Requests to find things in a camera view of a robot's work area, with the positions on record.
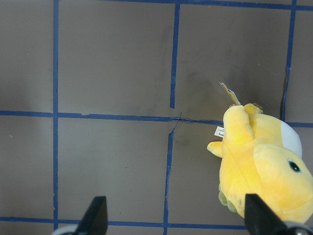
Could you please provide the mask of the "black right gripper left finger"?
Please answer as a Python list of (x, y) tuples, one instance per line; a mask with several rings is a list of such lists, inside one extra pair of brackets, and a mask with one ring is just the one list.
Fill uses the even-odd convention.
[(108, 229), (106, 196), (96, 196), (75, 230), (76, 235), (105, 235)]

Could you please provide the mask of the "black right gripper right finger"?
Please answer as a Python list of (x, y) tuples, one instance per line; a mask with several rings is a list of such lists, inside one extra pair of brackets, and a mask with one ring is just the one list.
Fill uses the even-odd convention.
[(245, 196), (245, 226), (250, 235), (292, 235), (293, 230), (257, 194)]

